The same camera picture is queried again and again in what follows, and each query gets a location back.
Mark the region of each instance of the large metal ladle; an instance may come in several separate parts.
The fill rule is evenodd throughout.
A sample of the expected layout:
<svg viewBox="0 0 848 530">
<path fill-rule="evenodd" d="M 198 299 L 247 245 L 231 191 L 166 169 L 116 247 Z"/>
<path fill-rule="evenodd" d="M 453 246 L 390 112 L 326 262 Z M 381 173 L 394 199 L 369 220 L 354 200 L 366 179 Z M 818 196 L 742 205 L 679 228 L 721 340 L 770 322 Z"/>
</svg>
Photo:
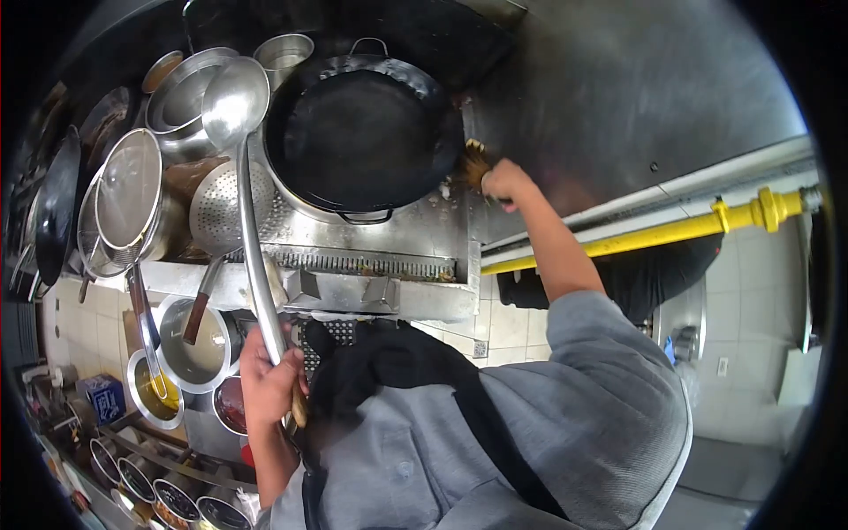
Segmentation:
<svg viewBox="0 0 848 530">
<path fill-rule="evenodd" d="M 248 57 L 236 57 L 221 66 L 206 87 L 202 119 L 209 140 L 223 150 L 236 149 L 236 179 L 238 211 L 242 224 L 244 258 L 247 262 L 250 290 L 254 298 L 256 320 L 265 340 L 265 348 L 273 365 L 280 364 L 286 343 L 282 338 L 276 306 L 271 297 L 271 287 L 256 228 L 253 194 L 250 189 L 248 165 L 248 135 L 265 118 L 271 90 L 262 66 Z M 300 385 L 293 385 L 293 416 L 305 418 L 306 400 Z"/>
</svg>

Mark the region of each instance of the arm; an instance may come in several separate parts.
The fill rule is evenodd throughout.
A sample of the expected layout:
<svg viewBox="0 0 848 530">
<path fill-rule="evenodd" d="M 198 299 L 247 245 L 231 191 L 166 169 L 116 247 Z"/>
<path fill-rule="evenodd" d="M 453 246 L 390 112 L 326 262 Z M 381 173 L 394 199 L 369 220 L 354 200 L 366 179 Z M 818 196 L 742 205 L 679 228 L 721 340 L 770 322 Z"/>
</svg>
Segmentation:
<svg viewBox="0 0 848 530">
<path fill-rule="evenodd" d="M 271 366 L 262 333 L 256 326 L 244 341 L 241 375 L 244 415 L 250 450 L 254 455 L 259 504 L 265 509 L 286 489 L 298 468 L 294 447 L 282 434 L 281 419 L 292 408 L 292 385 L 300 384 L 304 394 L 309 393 L 304 353 L 290 349 L 279 365 Z"/>
<path fill-rule="evenodd" d="M 483 180 L 483 191 L 493 197 L 511 199 L 513 205 L 507 211 L 521 211 L 550 302 L 575 291 L 606 294 L 592 260 L 520 167 L 502 159 Z"/>
</svg>

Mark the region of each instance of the blue box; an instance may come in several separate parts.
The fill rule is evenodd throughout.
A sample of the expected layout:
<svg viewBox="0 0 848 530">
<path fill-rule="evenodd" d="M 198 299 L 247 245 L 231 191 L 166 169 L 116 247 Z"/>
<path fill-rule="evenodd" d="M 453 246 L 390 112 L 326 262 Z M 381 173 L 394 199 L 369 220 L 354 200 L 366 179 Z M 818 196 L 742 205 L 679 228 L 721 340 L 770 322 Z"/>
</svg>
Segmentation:
<svg viewBox="0 0 848 530">
<path fill-rule="evenodd" d="M 117 420 L 126 413 L 124 384 L 109 374 L 81 379 L 76 390 L 91 401 L 98 415 L 98 426 Z"/>
</svg>

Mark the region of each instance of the stainless steel wall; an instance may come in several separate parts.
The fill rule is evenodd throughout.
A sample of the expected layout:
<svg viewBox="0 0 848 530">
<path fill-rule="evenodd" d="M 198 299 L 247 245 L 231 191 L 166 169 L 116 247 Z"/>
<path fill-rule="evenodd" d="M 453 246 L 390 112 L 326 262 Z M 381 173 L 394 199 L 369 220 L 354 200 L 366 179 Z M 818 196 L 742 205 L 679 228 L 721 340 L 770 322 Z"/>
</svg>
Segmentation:
<svg viewBox="0 0 848 530">
<path fill-rule="evenodd" d="M 471 95 L 466 129 L 562 216 L 806 133 L 726 0 L 524 2 L 518 51 Z M 491 210 L 489 242 L 525 230 Z"/>
</svg>

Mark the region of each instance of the wok brush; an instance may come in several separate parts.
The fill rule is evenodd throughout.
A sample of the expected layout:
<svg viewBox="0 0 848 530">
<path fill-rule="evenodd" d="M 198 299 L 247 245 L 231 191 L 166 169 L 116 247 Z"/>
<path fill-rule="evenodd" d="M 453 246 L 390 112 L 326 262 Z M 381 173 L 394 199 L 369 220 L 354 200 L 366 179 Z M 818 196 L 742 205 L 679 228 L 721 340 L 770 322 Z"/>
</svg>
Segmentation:
<svg viewBox="0 0 848 530">
<path fill-rule="evenodd" d="M 483 181 L 492 172 L 492 166 L 486 161 L 484 152 L 486 148 L 478 140 L 469 138 L 466 142 L 466 148 L 462 151 L 460 159 L 460 167 L 462 174 L 465 177 L 468 185 L 483 193 Z M 498 199 L 492 197 L 503 205 L 510 205 L 512 201 L 509 199 Z"/>
</svg>

